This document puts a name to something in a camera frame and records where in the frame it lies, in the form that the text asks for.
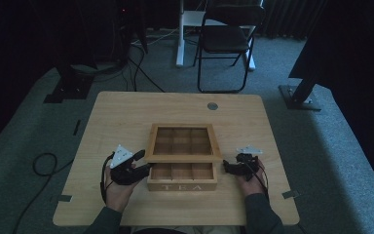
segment person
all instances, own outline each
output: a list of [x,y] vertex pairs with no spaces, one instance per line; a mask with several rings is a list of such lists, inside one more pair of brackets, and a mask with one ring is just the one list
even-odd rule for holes
[[[260,160],[259,165],[263,170],[258,170],[257,175],[264,185],[264,166]],[[111,183],[106,190],[105,207],[102,208],[93,224],[84,232],[85,234],[118,234],[123,211],[129,203],[134,188],[138,185],[138,182],[131,185],[119,185],[112,182],[109,167],[105,170],[105,175],[105,184]],[[244,176],[236,176],[236,179],[244,195],[246,233],[283,233],[284,230],[281,219],[270,207],[260,181],[255,176],[250,181],[246,181]]]

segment chair seat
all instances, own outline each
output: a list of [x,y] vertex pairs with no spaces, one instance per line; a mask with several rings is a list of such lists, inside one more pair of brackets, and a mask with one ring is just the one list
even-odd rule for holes
[[203,49],[208,53],[244,53],[248,50],[247,37],[241,28],[229,25],[206,26]]

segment table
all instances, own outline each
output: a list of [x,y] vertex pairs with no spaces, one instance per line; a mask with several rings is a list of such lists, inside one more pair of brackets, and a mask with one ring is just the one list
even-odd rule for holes
[[[184,64],[184,26],[202,26],[202,20],[205,12],[203,11],[184,11],[184,0],[180,0],[180,16],[179,16],[179,26],[178,26],[178,47],[177,47],[177,58],[175,65],[177,67],[182,67]],[[209,23],[209,25],[220,24],[220,22],[214,21]],[[250,58],[249,70],[254,70],[256,65],[254,63],[253,57]]]
[[[224,159],[236,163],[238,147],[262,149],[273,210],[283,224],[299,221],[261,97],[254,95],[102,92],[98,95],[58,202],[54,224],[90,225],[104,206],[99,192],[101,167],[118,144],[136,152],[148,145],[152,123],[210,123]],[[122,225],[245,225],[243,195],[233,175],[217,165],[215,191],[149,192],[146,178],[134,189]]]

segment sleeve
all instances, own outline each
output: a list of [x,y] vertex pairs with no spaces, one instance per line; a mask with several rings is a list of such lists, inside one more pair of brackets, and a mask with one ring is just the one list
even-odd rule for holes
[[123,214],[104,207],[84,234],[118,234]]
[[264,194],[256,193],[245,197],[246,233],[284,233],[283,224],[272,210]]

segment wooden box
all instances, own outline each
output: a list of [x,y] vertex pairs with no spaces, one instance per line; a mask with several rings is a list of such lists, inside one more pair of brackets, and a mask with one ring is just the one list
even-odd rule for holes
[[144,160],[154,163],[150,191],[208,191],[222,157],[210,124],[153,124]]

